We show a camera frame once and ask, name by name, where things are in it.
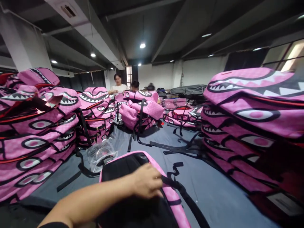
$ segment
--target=label tag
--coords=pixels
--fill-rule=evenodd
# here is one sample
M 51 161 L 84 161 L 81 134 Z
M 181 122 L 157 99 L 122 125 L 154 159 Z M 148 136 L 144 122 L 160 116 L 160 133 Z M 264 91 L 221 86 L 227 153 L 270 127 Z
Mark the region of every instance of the label tag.
M 283 193 L 277 193 L 267 198 L 288 216 L 304 214 L 304 209 Z

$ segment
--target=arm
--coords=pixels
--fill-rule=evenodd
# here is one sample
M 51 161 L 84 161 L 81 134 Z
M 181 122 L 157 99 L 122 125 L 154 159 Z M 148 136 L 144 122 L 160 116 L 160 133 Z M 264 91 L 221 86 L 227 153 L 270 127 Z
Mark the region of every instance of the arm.
M 60 200 L 38 227 L 62 222 L 69 228 L 94 220 L 115 203 L 132 195 L 162 197 L 161 174 L 147 163 L 127 176 L 77 190 Z

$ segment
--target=gray cloth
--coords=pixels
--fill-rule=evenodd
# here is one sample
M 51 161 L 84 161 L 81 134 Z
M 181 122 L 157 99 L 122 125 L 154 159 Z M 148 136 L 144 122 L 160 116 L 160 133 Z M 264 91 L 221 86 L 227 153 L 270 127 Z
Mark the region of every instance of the gray cloth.
M 167 124 L 163 125 L 161 129 L 157 127 L 150 128 L 144 132 L 145 137 L 141 137 L 141 141 L 144 143 L 154 141 L 171 146 L 184 146 L 195 134 L 183 130 L 183 137 L 180 137 L 174 135 L 173 130 L 174 128 L 167 126 Z M 110 141 L 114 149 L 118 150 L 118 155 L 126 154 L 130 131 L 120 130 L 115 127 L 112 137 L 114 138 L 110 139 Z M 137 141 L 132 141 L 131 151 L 136 150 L 148 152 L 165 173 L 174 172 L 172 168 L 174 163 L 184 163 L 183 167 L 178 167 L 180 174 L 176 177 L 176 180 L 184 185 L 188 194 L 198 204 L 211 228 L 279 227 L 258 211 L 244 191 L 204 161 L 183 154 L 164 155 L 164 149 L 148 147 L 139 144 Z M 82 151 L 82 154 L 84 155 L 85 165 L 89 167 L 85 151 Z M 99 181 L 98 177 L 88 178 L 81 174 L 79 178 L 62 191 L 56 192 L 57 186 L 79 171 L 77 167 L 79 163 L 80 158 L 73 155 L 43 185 L 22 200 L 21 203 L 52 208 L 58 200 L 71 192 L 97 183 Z M 191 227 L 199 227 L 183 199 L 182 205 Z

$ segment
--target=black curtain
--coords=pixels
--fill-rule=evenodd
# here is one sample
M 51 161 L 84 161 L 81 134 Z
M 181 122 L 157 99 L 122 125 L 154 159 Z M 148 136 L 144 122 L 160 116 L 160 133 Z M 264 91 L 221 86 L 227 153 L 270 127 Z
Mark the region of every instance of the black curtain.
M 97 71 L 92 72 L 94 87 L 105 87 L 105 72 Z
M 224 71 L 260 67 L 267 55 L 267 52 L 268 49 L 263 48 L 258 51 L 230 53 Z
M 132 81 L 138 81 L 138 66 L 132 66 Z
M 83 92 L 83 88 L 80 80 L 80 74 L 75 74 L 74 78 L 70 78 L 70 82 L 72 89 Z
M 126 68 L 124 70 L 119 70 L 116 68 L 116 73 L 121 76 L 121 84 L 127 84 L 127 71 Z
M 79 76 L 83 90 L 86 90 L 88 87 L 94 87 L 91 73 L 79 74 Z

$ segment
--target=concrete pillar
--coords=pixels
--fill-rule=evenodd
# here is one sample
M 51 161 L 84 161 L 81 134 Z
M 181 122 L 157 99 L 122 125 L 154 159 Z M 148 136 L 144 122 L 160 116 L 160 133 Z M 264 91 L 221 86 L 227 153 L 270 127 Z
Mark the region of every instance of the concrete pillar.
M 172 88 L 180 86 L 181 74 L 183 73 L 183 60 L 178 60 L 174 62 L 173 76 L 172 76 Z
M 40 30 L 10 13 L 0 12 L 0 32 L 18 71 L 33 67 L 52 70 Z

